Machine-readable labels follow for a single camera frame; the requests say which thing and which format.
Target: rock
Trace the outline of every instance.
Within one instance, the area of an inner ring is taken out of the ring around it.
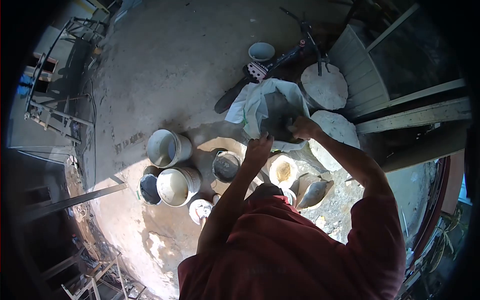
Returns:
[[[322,76],[318,76],[316,63],[306,68],[301,75],[303,89],[323,109],[344,108],[348,98],[347,82],[336,66],[328,64],[328,69],[330,72],[322,62]]]
[[[360,149],[360,143],[355,125],[348,122],[342,115],[326,110],[319,110],[311,116],[322,130],[341,143]],[[337,171],[342,166],[314,139],[309,140],[313,155],[329,171]]]
[[[324,216],[318,217],[318,219],[315,221],[315,225],[320,229],[324,229],[326,223],[327,222],[325,221]]]

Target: bucket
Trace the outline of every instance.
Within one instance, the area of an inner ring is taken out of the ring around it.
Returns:
[[[159,205],[162,199],[156,191],[157,176],[147,173],[140,178],[137,185],[136,195],[138,200],[148,206]]]
[[[156,180],[156,190],[162,201],[173,207],[187,204],[200,190],[200,173],[192,168],[163,170]]]
[[[212,173],[223,183],[231,183],[237,175],[241,158],[232,151],[219,151],[212,163]]]
[[[268,43],[258,42],[248,48],[248,55],[253,61],[267,61],[275,55],[275,48]]]
[[[283,153],[269,158],[266,167],[270,181],[281,189],[289,189],[297,179],[297,164]]]
[[[169,168],[192,156],[192,144],[182,135],[160,129],[148,139],[147,155],[155,166]]]

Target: man's hand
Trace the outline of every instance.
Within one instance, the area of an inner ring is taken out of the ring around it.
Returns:
[[[293,123],[292,129],[293,137],[296,139],[309,140],[314,139],[318,134],[323,133],[322,128],[318,126],[312,119],[307,117],[298,117]]]
[[[273,136],[268,135],[268,133],[262,133],[259,139],[251,139],[248,142],[243,163],[254,168],[258,167],[260,170],[267,163],[267,159],[270,156],[273,139]]]

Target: man's arm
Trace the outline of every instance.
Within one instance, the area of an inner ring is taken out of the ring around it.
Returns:
[[[393,197],[385,173],[365,152],[331,138],[309,118],[298,117],[293,126],[294,137],[316,140],[365,188],[364,198],[374,195]]]
[[[273,136],[267,137],[267,134],[249,141],[240,170],[218,200],[200,233],[197,254],[225,244],[233,225],[243,212],[245,194],[250,183],[267,162],[272,143]]]

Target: concrete floor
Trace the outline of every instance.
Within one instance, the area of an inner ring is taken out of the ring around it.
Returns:
[[[216,148],[244,153],[246,139],[240,125],[223,121],[225,113],[218,115],[213,107],[242,77],[252,43],[268,42],[278,52],[297,43],[299,28],[279,5],[298,15],[306,11],[312,21],[340,23],[348,11],[317,0],[204,0],[188,6],[144,0],[110,26],[102,42],[100,65],[92,76],[96,168],[94,147],[89,146],[85,183],[89,190],[115,185],[117,178],[128,183],[128,189],[95,199],[90,206],[107,243],[122,252],[122,267],[154,298],[179,297],[177,267],[195,254],[200,226],[190,219],[188,205],[147,206],[137,199],[138,181],[151,165],[148,137],[159,128],[182,132],[195,149],[187,164],[202,173],[201,191],[208,197],[226,189],[213,178],[211,159]],[[89,105],[82,114],[89,113]],[[340,221],[347,231],[349,209],[361,198],[362,187],[346,186],[344,170],[323,175],[336,182],[335,190],[325,205],[303,214],[313,221],[325,216],[330,227]],[[346,242],[346,234],[338,239]]]

